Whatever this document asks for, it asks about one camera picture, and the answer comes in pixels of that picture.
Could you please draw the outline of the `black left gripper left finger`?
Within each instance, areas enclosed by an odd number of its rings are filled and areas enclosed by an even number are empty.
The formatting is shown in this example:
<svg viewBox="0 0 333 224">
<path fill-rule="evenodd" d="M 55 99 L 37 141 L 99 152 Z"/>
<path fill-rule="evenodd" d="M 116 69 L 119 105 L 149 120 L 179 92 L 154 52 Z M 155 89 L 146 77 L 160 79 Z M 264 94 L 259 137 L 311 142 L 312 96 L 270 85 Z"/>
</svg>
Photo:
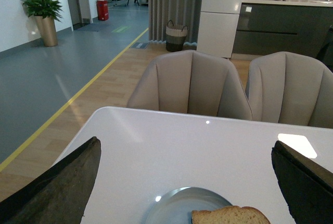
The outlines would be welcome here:
<svg viewBox="0 0 333 224">
<path fill-rule="evenodd" d="M 80 223 L 98 173 L 101 142 L 92 137 L 1 202 L 1 223 Z"/>
</svg>

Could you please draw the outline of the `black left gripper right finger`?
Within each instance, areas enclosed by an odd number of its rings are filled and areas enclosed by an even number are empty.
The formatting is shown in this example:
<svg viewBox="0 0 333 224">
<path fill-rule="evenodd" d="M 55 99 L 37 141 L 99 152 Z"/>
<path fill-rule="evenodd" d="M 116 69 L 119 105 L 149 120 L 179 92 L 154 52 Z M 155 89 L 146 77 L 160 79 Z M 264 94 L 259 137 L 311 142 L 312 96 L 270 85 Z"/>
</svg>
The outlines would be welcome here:
<svg viewBox="0 0 333 224">
<path fill-rule="evenodd" d="M 272 166 L 296 223 L 332 223 L 332 172 L 276 141 Z"/>
</svg>

